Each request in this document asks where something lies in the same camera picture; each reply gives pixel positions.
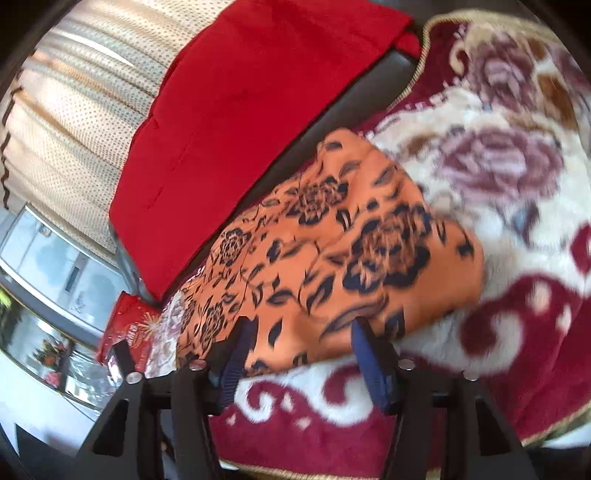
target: blue gripper pad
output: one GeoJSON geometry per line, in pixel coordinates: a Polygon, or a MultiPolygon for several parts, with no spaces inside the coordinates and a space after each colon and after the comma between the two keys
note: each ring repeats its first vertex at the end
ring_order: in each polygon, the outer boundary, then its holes
{"type": "Polygon", "coordinates": [[[390,404],[388,378],[382,373],[363,327],[357,320],[353,321],[351,327],[351,344],[372,402],[386,413],[390,404]]]}
{"type": "Polygon", "coordinates": [[[220,393],[217,402],[221,408],[227,407],[234,401],[238,382],[243,377],[244,363],[246,362],[246,357],[252,344],[252,338],[256,335],[255,322],[245,320],[240,327],[240,334],[236,345],[232,349],[230,358],[219,376],[220,393]]]}

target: red packet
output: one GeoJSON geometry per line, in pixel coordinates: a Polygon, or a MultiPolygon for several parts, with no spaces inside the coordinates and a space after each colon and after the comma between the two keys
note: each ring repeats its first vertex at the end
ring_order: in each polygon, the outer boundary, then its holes
{"type": "Polygon", "coordinates": [[[106,365],[111,347],[125,339],[135,362],[135,370],[144,372],[152,348],[152,336],[159,321],[158,309],[147,305],[140,297],[122,291],[100,341],[96,360],[106,365]]]}

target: orange floral cloth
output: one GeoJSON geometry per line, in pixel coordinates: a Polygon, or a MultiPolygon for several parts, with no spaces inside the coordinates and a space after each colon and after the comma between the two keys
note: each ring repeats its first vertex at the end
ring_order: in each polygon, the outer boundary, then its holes
{"type": "Polygon", "coordinates": [[[475,304],[480,243],[435,217],[404,169],[340,129],[316,161],[238,216],[181,288],[177,361],[204,358],[241,316],[255,322],[250,375],[351,352],[350,324],[400,338],[475,304]]]}

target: silver screw head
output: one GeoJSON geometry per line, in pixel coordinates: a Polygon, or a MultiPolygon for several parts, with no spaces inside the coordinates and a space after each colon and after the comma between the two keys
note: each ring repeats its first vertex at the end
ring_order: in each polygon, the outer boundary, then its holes
{"type": "Polygon", "coordinates": [[[134,385],[139,383],[139,381],[142,380],[142,377],[143,375],[140,372],[131,372],[129,375],[127,375],[127,377],[125,377],[125,380],[127,383],[134,385]]]}
{"type": "Polygon", "coordinates": [[[401,358],[400,360],[398,360],[398,366],[402,370],[406,370],[407,372],[414,370],[415,367],[413,360],[411,360],[410,358],[401,358]]]}
{"type": "Polygon", "coordinates": [[[191,360],[189,363],[189,370],[194,372],[199,372],[200,370],[205,370],[207,367],[207,362],[202,358],[196,358],[195,360],[191,360]]]}
{"type": "Polygon", "coordinates": [[[476,380],[478,380],[478,375],[476,375],[473,372],[469,372],[468,370],[464,370],[462,372],[462,375],[464,376],[464,378],[470,382],[475,382],[476,380]]]}

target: curtain fold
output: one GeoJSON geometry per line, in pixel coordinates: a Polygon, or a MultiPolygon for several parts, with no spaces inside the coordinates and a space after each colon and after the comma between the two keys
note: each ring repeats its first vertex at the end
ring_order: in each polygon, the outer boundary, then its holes
{"type": "Polygon", "coordinates": [[[0,102],[4,206],[30,202],[115,263],[108,209],[136,129],[178,52],[232,0],[85,0],[0,102]]]}

